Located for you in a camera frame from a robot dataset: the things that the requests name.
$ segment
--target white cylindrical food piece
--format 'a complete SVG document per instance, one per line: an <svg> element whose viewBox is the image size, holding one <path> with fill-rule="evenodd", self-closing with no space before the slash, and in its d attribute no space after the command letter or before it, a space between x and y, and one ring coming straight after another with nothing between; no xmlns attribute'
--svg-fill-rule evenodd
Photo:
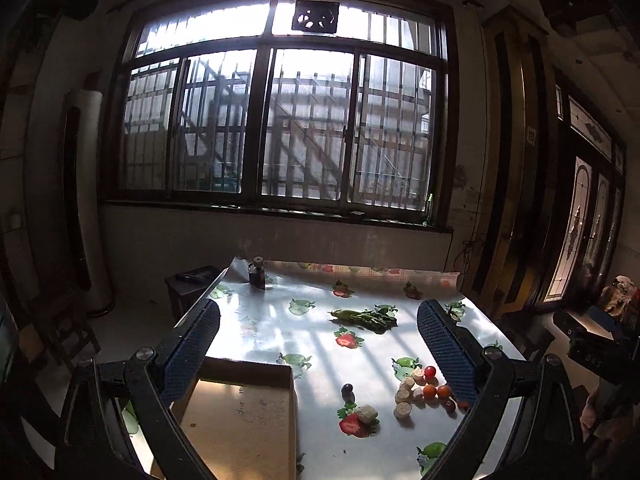
<svg viewBox="0 0 640 480"><path fill-rule="evenodd" d="M415 386L415 381L411 377L407 377L404 381L400 383L401 390L411 391Z"/></svg>
<svg viewBox="0 0 640 480"><path fill-rule="evenodd" d="M415 381L418 386L424 386L427 383L427 378L424 376L423 368L416 368L411 373L411 378Z"/></svg>
<svg viewBox="0 0 640 480"><path fill-rule="evenodd" d="M378 412L373 406L366 404L356 409L356 415L364 424L371 424L378 416Z"/></svg>
<svg viewBox="0 0 640 480"><path fill-rule="evenodd" d="M399 402L408 402L411 399L411 392L401 388L396 392L396 404Z"/></svg>
<svg viewBox="0 0 640 480"><path fill-rule="evenodd" d="M424 395L422 394L422 387L419 386L411 391L411 396L414 402L423 402Z"/></svg>
<svg viewBox="0 0 640 480"><path fill-rule="evenodd" d="M396 404L394 415L396 418L407 418L411 413L411 405L408 402L400 402Z"/></svg>

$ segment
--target metal rivet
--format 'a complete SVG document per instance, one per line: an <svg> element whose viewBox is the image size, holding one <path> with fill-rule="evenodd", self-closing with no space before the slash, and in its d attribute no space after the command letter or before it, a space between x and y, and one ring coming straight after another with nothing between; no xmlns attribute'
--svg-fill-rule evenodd
<svg viewBox="0 0 640 480"><path fill-rule="evenodd" d="M484 355L486 355L492 361L495 361L502 357L502 350L500 350L496 346L488 346L484 349Z"/></svg>
<svg viewBox="0 0 640 480"><path fill-rule="evenodd" d="M552 366L559 366L562 364L562 361L556 354L548 354L545 356L546 362Z"/></svg>
<svg viewBox="0 0 640 480"><path fill-rule="evenodd" d="M153 354L153 348L145 347L136 352L136 358L140 359L141 361L148 361Z"/></svg>

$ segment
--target wooden stool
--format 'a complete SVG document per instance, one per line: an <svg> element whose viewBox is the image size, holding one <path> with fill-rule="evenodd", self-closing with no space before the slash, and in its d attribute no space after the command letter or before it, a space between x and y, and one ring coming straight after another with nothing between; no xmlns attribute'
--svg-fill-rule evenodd
<svg viewBox="0 0 640 480"><path fill-rule="evenodd" d="M61 365L64 362L71 373L74 371L71 359L76 357L89 341L96 353L100 351L95 333L87 323L81 299L80 290L70 288L57 294L41 294L28 303L33 323L56 363ZM67 352L63 342L74 333L78 336L78 342Z"/></svg>

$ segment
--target hand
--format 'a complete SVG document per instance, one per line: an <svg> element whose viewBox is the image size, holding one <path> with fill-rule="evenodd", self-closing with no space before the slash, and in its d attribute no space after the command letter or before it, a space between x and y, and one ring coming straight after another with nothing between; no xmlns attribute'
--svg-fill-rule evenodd
<svg viewBox="0 0 640 480"><path fill-rule="evenodd" d="M584 409L582 410L582 415L580 416L580 428L582 430L582 440L587 440L591 428L596 423L596 410L590 403L586 403L584 405Z"/></svg>

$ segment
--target cardboard box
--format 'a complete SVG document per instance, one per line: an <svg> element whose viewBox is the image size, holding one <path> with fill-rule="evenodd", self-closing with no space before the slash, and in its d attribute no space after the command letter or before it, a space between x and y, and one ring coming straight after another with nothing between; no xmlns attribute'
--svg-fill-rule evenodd
<svg viewBox="0 0 640 480"><path fill-rule="evenodd" d="M218 480L296 479L289 366L207 357L172 413ZM151 474L164 478L155 461Z"/></svg>

